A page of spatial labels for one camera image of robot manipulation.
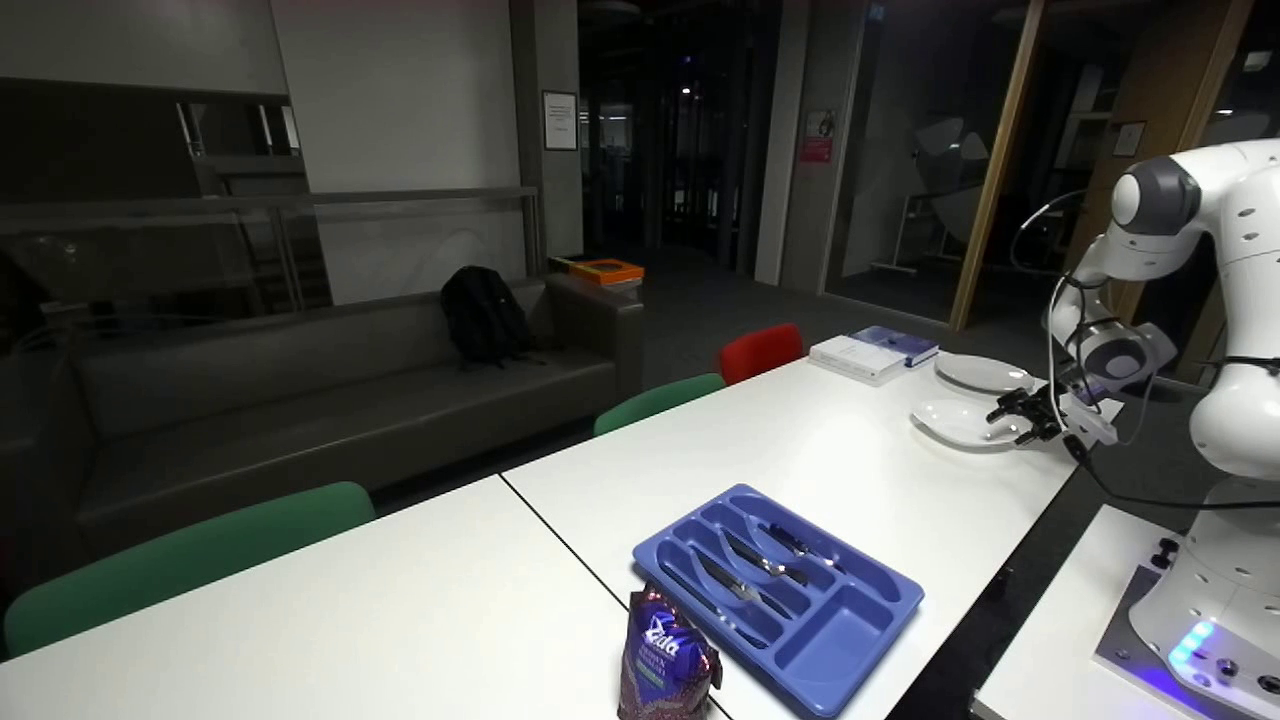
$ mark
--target black backpack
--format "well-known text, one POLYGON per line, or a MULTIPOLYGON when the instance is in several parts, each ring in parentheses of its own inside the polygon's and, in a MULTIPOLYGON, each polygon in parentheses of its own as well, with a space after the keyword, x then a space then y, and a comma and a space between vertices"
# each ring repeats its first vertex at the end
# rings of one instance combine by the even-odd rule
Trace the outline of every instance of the black backpack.
POLYGON ((528 321, 491 266, 459 266, 440 286, 454 347, 472 364, 505 364, 533 350, 528 321))

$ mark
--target floor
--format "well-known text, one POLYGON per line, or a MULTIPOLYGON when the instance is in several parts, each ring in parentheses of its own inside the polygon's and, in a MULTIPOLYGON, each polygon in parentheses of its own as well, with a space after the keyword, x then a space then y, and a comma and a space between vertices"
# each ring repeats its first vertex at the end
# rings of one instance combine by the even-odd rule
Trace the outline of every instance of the floor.
MULTIPOLYGON (((904 321, 902 310, 870 308, 843 296, 806 296, 783 286, 766 286, 744 277, 715 266, 695 252, 667 252, 645 261, 645 308, 647 308, 647 347, 645 347, 645 379, 663 385, 677 375, 715 369, 715 347, 749 326, 798 321, 810 340, 836 336, 860 324, 895 324, 909 330, 936 336, 948 350, 982 350, 999 356, 1010 364, 1026 364, 1031 370, 1045 369, 1045 336, 1036 324, 1041 299, 1013 299, 1017 308, 982 310, 977 326, 948 336, 941 324, 904 321)), ((1192 390, 1155 385, 1145 413, 1124 413, 1120 431, 1124 448, 1101 448, 1098 467, 1107 484, 1133 497, 1178 497, 1200 499, 1209 478, 1216 475, 1189 443, 1189 409, 1192 390)), ((590 436, 590 423, 541 436, 524 448, 498 448, 459 467, 425 475, 395 490, 382 490, 382 509, 404 509, 446 487, 469 484, 487 473, 505 473, 528 464, 543 453, 569 448, 590 436)), ((970 610, 970 619, 952 633, 916 689, 904 695, 895 715, 970 715, 970 695, 982 689, 990 666, 999 661, 999 647, 1013 641, 1022 619, 1031 610, 1036 596, 1048 589, 1051 570, 1087 528, 1105 490, 1075 473, 1059 499, 1045 513, 1031 534, 1022 543, 1017 559, 993 581, 986 601, 970 610)), ((1139 509, 1120 502, 1136 514, 1147 514, 1169 528, 1189 528, 1192 513, 1178 509, 1139 509)))

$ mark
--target white table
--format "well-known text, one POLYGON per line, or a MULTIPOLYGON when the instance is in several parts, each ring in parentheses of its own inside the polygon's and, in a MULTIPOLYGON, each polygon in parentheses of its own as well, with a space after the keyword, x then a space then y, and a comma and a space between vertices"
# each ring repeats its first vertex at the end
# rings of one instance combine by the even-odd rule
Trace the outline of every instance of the white table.
POLYGON ((1004 720, 1192 715, 1107 661, 1098 661, 1098 641, 1107 633, 1136 563, 1147 563, 1162 534, 1169 533, 1139 514, 1101 509, 990 684, 977 691, 977 713, 1004 720))
POLYGON ((626 609, 482 478, 0 662, 4 720, 614 715, 626 609))
MULTIPOLYGON (((919 436, 909 413, 936 396, 966 390, 933 364, 870 386, 801 358, 505 475, 617 596, 639 589, 632 543, 731 484, 914 577, 919 617, 848 702, 848 715, 882 720, 1073 473, 1058 443, 952 453, 919 436)), ((735 662, 720 702, 749 720, 789 715, 735 662)))

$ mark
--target chair backrest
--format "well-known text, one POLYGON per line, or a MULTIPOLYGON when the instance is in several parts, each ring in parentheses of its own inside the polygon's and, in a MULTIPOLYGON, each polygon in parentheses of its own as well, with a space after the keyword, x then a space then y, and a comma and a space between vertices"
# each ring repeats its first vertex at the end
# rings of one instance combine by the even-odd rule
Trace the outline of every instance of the chair backrest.
POLYGON ((326 484, 178 528, 20 593, 4 610, 7 652, 56 643, 363 521, 374 521, 374 499, 360 484, 326 484))
POLYGON ((749 375, 773 370, 806 356, 806 336, 798 324, 758 326, 720 347, 715 369, 724 385, 739 385, 749 375))
POLYGON ((635 423, 645 415, 655 415, 655 413, 667 413, 677 405, 700 398, 700 396, 710 396, 715 386, 724 386, 724 379, 715 370, 686 375, 686 379, 647 386, 647 390, 629 396, 629 398, 614 405, 610 413, 600 413, 594 431, 606 436, 606 431, 629 428, 629 423, 635 423))

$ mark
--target gray sofa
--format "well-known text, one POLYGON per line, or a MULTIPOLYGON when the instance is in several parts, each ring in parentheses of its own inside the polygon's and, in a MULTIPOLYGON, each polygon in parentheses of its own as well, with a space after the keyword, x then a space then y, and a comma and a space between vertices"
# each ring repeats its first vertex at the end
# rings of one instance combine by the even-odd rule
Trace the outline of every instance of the gray sofa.
POLYGON ((459 364, 436 296, 89 345, 7 369, 0 553, 48 577, 326 478, 384 487, 639 386, 645 302, 516 286, 541 350, 459 364))

